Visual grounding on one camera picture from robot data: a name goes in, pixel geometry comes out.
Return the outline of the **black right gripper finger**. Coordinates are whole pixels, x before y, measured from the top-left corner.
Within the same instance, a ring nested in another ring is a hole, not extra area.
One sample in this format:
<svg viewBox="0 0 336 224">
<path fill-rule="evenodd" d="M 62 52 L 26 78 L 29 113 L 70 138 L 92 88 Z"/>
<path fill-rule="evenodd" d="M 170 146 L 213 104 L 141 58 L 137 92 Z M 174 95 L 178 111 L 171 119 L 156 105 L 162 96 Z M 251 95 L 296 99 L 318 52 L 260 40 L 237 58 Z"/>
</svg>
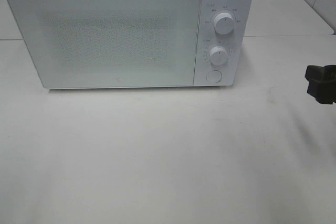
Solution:
<svg viewBox="0 0 336 224">
<path fill-rule="evenodd" d="M 320 104 L 335 103 L 335 65 L 308 65 L 305 73 L 307 93 Z"/>
</svg>

